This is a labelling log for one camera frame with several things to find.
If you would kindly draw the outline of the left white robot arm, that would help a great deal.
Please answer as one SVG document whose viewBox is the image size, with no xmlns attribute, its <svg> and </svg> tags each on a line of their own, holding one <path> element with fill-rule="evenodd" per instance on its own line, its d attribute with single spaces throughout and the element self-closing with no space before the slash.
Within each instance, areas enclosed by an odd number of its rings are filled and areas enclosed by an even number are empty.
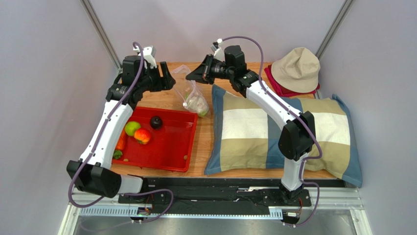
<svg viewBox="0 0 417 235">
<path fill-rule="evenodd" d="M 128 119 L 144 92 L 160 92 L 173 88 L 175 79 L 166 62 L 158 65 L 141 55 L 125 57 L 122 73 L 114 80 L 106 95 L 105 109 L 99 125 L 79 160 L 70 160 L 67 173 L 71 177 L 68 197 L 74 188 L 82 192 L 113 198 L 118 194 L 141 194 L 144 178 L 120 175 L 111 171 L 116 144 Z"/>
</svg>

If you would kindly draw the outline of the white green cauliflower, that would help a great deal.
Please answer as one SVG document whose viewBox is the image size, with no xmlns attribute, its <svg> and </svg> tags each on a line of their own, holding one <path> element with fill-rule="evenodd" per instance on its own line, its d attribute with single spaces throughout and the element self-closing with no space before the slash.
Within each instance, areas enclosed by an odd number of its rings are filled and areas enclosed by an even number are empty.
<svg viewBox="0 0 417 235">
<path fill-rule="evenodd" d="M 209 106 L 201 95 L 187 95 L 183 102 L 183 107 L 191 113 L 196 113 L 199 117 L 205 117 L 209 112 Z"/>
</svg>

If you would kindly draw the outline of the clear zip top bag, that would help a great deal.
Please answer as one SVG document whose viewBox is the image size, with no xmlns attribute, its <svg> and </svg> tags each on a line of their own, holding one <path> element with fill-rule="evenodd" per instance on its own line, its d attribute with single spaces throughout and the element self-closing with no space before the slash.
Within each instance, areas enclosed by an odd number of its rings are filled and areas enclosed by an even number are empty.
<svg viewBox="0 0 417 235">
<path fill-rule="evenodd" d="M 201 95 L 205 99 L 205 97 L 202 94 L 202 91 L 199 89 L 196 82 L 186 80 L 185 77 L 190 72 L 191 70 L 189 69 L 189 67 L 184 64 L 180 65 L 179 67 L 171 71 L 171 75 L 176 81 L 176 84 L 174 85 L 173 90 L 175 91 L 182 107 L 183 107 L 183 102 L 185 101 L 185 97 L 187 95 Z M 210 116 L 210 110 L 208 114 L 203 118 L 209 118 L 209 116 Z"/>
</svg>

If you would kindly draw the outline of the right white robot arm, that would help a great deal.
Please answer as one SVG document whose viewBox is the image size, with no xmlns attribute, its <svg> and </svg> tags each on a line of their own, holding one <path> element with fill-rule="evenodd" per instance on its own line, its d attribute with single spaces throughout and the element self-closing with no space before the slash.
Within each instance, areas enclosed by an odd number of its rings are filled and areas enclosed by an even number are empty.
<svg viewBox="0 0 417 235">
<path fill-rule="evenodd" d="M 202 63 L 186 75 L 186 80 L 212 85 L 216 79 L 226 79 L 236 92 L 272 118 L 281 129 L 278 147 L 285 157 L 278 198 L 287 205 L 298 202 L 304 188 L 304 161 L 314 145 L 313 114 L 299 111 L 274 94 L 259 74 L 248 69 L 240 46 L 212 49 L 214 54 L 206 55 Z"/>
</svg>

